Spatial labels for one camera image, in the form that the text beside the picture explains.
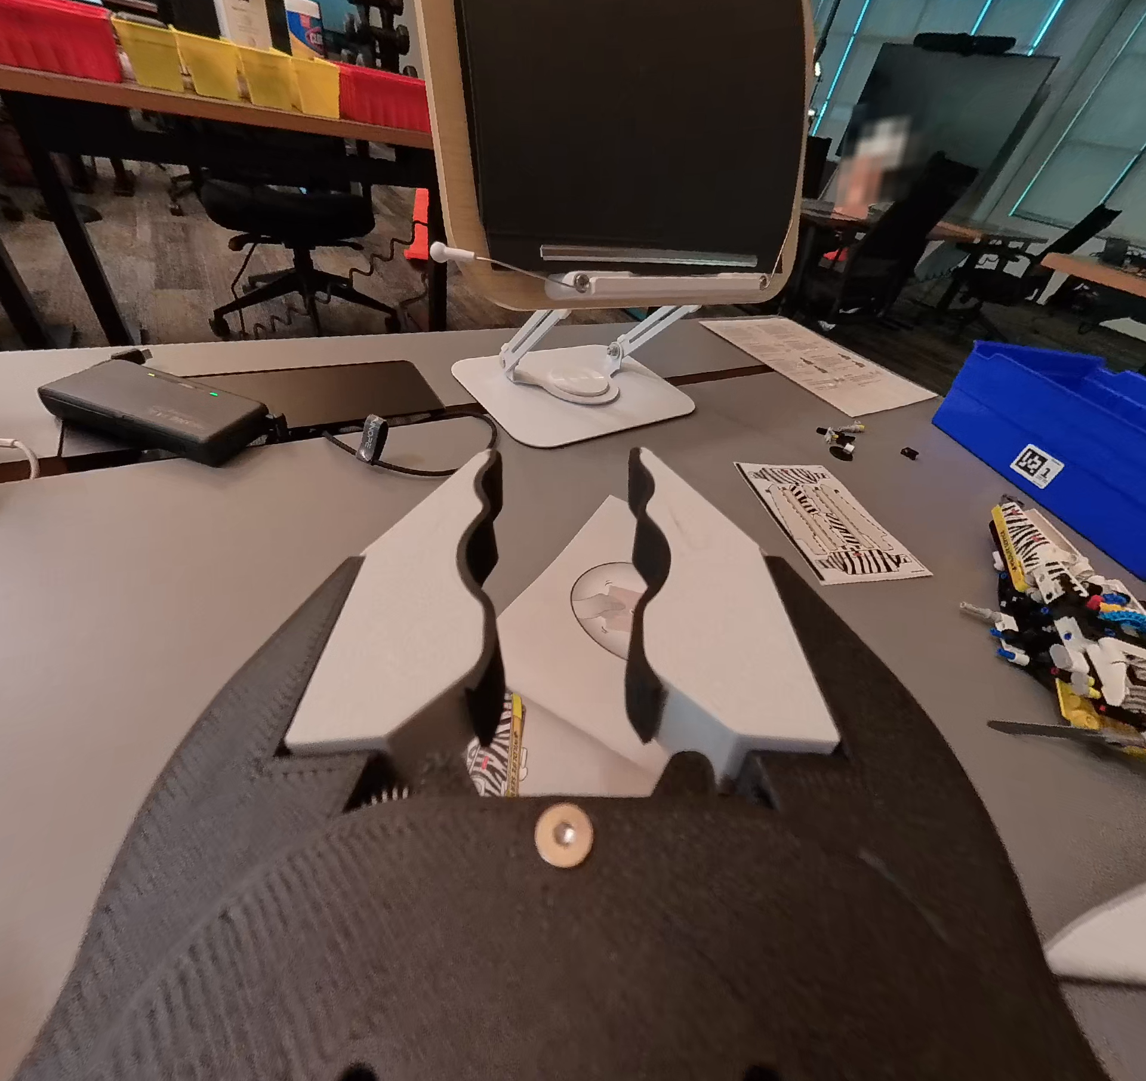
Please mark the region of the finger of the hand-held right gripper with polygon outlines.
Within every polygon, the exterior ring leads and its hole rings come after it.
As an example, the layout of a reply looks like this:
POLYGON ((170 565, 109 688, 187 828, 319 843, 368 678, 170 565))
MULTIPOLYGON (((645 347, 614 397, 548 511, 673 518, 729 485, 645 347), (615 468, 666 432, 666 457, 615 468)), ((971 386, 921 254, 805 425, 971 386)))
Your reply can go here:
POLYGON ((1094 910, 1046 943, 1044 956, 1061 979, 1145 984, 1145 908, 1094 910))

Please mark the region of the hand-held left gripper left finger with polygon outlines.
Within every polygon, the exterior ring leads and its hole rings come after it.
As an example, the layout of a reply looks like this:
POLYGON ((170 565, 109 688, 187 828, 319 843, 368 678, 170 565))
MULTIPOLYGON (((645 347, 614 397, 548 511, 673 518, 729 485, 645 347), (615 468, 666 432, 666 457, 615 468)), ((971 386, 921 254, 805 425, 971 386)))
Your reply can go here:
POLYGON ((412 785, 423 760, 491 746, 505 712, 494 602, 498 449, 470 459, 371 542, 302 693, 291 755, 381 753, 412 785))

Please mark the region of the white lego instruction booklet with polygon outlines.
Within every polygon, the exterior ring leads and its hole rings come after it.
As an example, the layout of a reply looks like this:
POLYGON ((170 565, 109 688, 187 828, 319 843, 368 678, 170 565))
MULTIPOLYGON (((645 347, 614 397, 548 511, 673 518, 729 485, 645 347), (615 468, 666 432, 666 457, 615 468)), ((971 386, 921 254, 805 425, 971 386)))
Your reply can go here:
POLYGON ((466 762, 483 796, 645 798, 666 768, 625 703, 634 611, 634 514, 610 496, 498 617, 507 699, 494 744, 466 762))

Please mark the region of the zebra striped lego helicopter model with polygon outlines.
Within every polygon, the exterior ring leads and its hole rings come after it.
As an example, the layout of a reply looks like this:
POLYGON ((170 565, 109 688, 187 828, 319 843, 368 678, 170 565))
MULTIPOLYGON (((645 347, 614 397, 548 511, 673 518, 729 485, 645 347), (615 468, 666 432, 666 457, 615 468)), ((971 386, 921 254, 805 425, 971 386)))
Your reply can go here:
POLYGON ((990 537, 997 602, 960 611, 986 624, 999 660, 1053 695, 1061 719, 990 725, 1145 759, 1145 602, 1012 496, 994 505, 990 537))

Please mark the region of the zebra striped sticker sheet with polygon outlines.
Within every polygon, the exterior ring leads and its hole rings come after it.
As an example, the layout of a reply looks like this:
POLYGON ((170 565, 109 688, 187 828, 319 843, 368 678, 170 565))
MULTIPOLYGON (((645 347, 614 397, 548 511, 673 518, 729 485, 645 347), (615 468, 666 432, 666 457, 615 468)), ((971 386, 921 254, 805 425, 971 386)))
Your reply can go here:
POLYGON ((830 468, 742 460, 735 466, 820 583, 841 587, 932 576, 830 468))

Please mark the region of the white printed paper sheet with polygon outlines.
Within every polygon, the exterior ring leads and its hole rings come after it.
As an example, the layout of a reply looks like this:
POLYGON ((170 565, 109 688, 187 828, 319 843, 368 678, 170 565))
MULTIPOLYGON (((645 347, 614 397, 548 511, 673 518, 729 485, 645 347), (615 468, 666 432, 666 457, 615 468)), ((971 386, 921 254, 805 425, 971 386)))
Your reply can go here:
POLYGON ((787 317, 703 319, 699 324, 845 416, 863 418, 938 399, 787 317))

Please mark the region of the black power bank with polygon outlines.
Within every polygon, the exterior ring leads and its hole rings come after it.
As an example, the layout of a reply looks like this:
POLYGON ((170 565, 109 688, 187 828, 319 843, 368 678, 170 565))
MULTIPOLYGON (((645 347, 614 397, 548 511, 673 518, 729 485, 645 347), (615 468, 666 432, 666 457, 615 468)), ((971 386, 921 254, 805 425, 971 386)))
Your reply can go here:
POLYGON ((38 395, 68 425, 205 466, 228 462, 274 431, 263 403, 135 358, 109 358, 41 384, 38 395))

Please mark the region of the blue plastic bin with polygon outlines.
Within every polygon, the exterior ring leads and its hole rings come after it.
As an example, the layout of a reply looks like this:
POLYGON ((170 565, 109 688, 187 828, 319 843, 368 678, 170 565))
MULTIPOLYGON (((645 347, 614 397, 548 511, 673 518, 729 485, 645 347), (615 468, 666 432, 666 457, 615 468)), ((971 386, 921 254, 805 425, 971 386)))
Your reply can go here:
POLYGON ((975 343, 934 425, 1145 578, 1145 375, 975 343))

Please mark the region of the black office chair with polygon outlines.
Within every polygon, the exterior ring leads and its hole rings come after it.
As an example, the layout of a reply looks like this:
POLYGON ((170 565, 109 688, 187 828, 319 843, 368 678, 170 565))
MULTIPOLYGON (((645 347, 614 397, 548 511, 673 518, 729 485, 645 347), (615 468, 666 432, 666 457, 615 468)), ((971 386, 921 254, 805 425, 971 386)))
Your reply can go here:
POLYGON ((217 308, 209 319, 215 337, 260 339, 273 332, 274 323, 246 324, 246 311, 286 296, 297 296, 302 313, 317 336, 325 334, 319 304, 345 300, 383 315, 386 332, 403 328, 401 313, 358 287, 353 276, 321 270, 314 255, 323 248, 364 252, 362 239, 375 229, 375 207, 366 194, 304 192, 299 186, 248 185, 205 177, 198 199, 211 222, 232 233, 233 252, 246 252, 241 270, 232 282, 232 302, 217 308), (263 276, 258 285, 239 291, 239 283, 254 252, 261 246, 280 246, 291 255, 287 270, 263 276))
POLYGON ((1098 205, 1040 254, 1005 244, 999 237, 962 244, 960 248, 968 254, 968 259, 953 272, 951 296, 943 304, 947 306, 949 300, 969 300, 971 306, 955 315, 953 334, 960 336, 977 326, 992 339, 1003 341, 1005 336, 984 315, 984 306, 1010 308, 1035 300, 1053 278, 1053 270, 1044 267, 1044 257, 1076 254, 1120 214, 1120 211, 1107 205, 1098 205))
POLYGON ((794 282, 792 311, 832 328, 887 317, 921 261, 932 229, 979 177, 979 168, 932 155, 910 190, 874 222, 817 222, 794 282))

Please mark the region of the wooden table with black legs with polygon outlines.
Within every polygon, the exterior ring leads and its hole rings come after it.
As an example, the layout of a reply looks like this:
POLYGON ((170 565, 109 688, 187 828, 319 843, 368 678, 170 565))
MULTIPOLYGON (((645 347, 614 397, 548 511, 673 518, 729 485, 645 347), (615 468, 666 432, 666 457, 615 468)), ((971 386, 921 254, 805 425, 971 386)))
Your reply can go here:
POLYGON ((427 132, 110 84, 2 65, 2 101, 81 287, 110 347, 137 343, 79 218, 56 155, 248 170, 287 185, 334 181, 427 188, 431 237, 446 237, 435 142, 427 132))

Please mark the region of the yellow storage bin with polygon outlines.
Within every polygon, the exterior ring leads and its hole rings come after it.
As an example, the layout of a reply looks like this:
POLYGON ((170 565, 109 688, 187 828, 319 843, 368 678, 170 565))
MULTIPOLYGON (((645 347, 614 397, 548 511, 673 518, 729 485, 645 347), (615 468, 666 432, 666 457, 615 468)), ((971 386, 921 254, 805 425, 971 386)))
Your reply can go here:
POLYGON ((187 91, 178 39, 170 28, 116 15, 110 22, 131 63, 131 82, 178 95, 187 91))
POLYGON ((174 30, 179 60, 189 71, 194 91, 207 99, 241 101, 239 49, 219 37, 174 30))
POLYGON ((293 108, 314 117, 342 119, 342 73, 323 58, 293 56, 293 108))
POLYGON ((289 114, 302 110, 293 56, 239 43, 237 56, 254 106, 289 114))

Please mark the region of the wood-framed tablet screen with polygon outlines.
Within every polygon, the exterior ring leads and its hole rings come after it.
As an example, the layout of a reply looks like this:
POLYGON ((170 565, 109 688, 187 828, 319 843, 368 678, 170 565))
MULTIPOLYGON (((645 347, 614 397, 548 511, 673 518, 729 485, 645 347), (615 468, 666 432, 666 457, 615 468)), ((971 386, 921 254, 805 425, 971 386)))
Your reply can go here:
POLYGON ((768 302, 796 265, 809 0, 414 0, 446 242, 504 309, 768 302))

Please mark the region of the large black display screen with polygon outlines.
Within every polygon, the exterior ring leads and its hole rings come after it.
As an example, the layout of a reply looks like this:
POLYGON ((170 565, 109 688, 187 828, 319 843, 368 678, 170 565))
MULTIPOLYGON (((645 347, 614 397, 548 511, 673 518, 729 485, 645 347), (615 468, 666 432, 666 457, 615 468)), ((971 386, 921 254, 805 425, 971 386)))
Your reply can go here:
POLYGON ((1057 56, 956 54, 884 43, 852 108, 839 160, 874 142, 882 121, 902 121, 908 142, 891 188, 908 188, 925 162, 943 153, 977 170, 958 201, 958 209, 973 211, 1033 123, 1057 67, 1057 56))

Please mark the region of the black dumbbell rack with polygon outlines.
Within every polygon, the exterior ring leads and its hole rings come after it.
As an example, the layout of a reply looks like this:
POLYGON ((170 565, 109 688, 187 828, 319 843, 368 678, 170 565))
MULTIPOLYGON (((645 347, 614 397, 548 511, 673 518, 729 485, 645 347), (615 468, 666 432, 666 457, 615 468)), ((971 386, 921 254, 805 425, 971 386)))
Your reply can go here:
POLYGON ((405 15, 405 0, 347 2, 355 13, 345 21, 342 62, 418 78, 418 69, 403 63, 410 52, 409 26, 399 22, 405 15))

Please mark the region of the white standing sign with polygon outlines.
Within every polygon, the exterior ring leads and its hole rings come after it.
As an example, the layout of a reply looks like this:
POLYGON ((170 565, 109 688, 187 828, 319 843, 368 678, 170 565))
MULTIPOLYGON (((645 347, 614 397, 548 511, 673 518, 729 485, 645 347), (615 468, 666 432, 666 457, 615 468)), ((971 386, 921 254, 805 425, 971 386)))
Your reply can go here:
POLYGON ((222 39, 261 50, 273 47, 267 0, 213 0, 213 4, 222 39))

